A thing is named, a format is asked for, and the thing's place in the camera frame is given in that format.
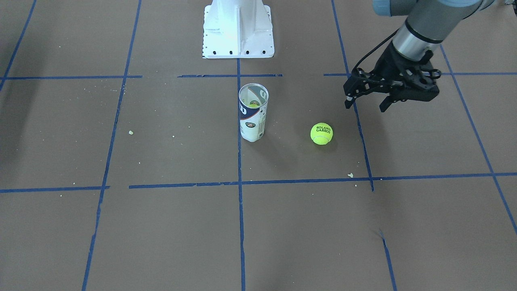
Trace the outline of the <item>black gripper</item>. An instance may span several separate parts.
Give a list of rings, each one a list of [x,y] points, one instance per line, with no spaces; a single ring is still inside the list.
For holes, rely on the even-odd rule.
[[[360,68],[360,64],[380,47],[379,44],[364,55],[351,70],[350,76],[343,85],[346,109],[350,109],[358,98],[371,93],[387,94],[380,103],[382,113],[399,101],[429,102],[440,93],[437,82],[436,86],[428,91],[416,89],[412,85],[415,69],[434,68],[430,62],[434,56],[432,50],[425,50],[421,60],[413,61],[401,55],[393,44],[389,44],[377,60],[373,70],[366,72]]]

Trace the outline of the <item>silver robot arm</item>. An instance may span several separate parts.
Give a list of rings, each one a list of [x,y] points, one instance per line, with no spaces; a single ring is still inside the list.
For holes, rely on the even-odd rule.
[[[491,0],[374,0],[374,11],[390,17],[404,15],[406,20],[382,41],[385,50],[370,72],[356,64],[343,85],[351,108],[358,98],[384,93],[380,111],[405,101],[432,101],[440,90],[441,71],[434,68],[434,51],[464,19],[493,4]]]

